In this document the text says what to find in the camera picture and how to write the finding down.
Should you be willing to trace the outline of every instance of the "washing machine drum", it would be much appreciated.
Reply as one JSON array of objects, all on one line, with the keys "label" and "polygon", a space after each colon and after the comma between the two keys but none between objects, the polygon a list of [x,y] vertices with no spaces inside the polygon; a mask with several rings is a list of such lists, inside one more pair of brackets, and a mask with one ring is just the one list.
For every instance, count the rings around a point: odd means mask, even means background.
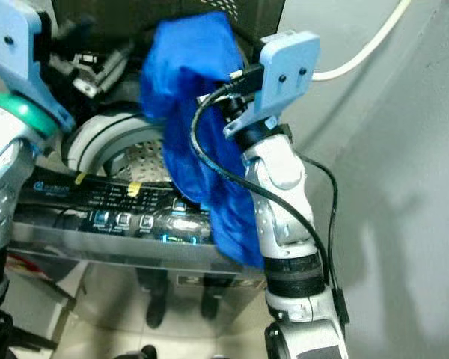
[{"label": "washing machine drum", "polygon": [[62,146],[64,164],[80,172],[136,182],[170,182],[162,157],[162,126],[139,110],[92,117]]}]

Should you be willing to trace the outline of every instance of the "illuminated button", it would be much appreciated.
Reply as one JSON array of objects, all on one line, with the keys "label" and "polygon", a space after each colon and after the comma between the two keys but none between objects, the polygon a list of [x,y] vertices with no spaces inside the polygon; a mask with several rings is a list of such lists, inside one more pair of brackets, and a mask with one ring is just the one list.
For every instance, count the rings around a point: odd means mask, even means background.
[{"label": "illuminated button", "polygon": [[152,215],[144,215],[140,220],[140,228],[143,230],[150,230],[153,226],[153,216]]},{"label": "illuminated button", "polygon": [[95,213],[95,224],[106,224],[110,214],[107,211],[97,211]]},{"label": "illuminated button", "polygon": [[132,219],[132,215],[130,215],[129,213],[120,213],[117,216],[117,225],[122,226],[122,227],[128,227],[131,219]]},{"label": "illuminated button", "polygon": [[173,210],[177,212],[186,212],[186,203],[180,198],[175,198],[173,201]]}]

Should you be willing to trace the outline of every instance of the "control panel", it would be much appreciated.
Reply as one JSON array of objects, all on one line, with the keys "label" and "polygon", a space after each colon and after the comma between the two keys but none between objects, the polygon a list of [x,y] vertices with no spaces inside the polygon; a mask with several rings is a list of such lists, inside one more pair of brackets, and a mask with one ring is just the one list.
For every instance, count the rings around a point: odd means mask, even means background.
[{"label": "control panel", "polygon": [[49,209],[56,216],[50,222],[53,227],[67,228],[72,217],[82,232],[193,245],[213,243],[208,213],[169,182],[129,183],[38,167],[20,192],[15,220],[27,221],[30,206]]}]

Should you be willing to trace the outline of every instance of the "gray wall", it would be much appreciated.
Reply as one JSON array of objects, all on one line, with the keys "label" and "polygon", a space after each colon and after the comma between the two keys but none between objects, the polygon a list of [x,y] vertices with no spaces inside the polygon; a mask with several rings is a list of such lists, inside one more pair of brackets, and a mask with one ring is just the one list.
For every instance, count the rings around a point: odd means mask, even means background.
[{"label": "gray wall", "polygon": [[449,1],[334,170],[351,358],[449,358]]}]

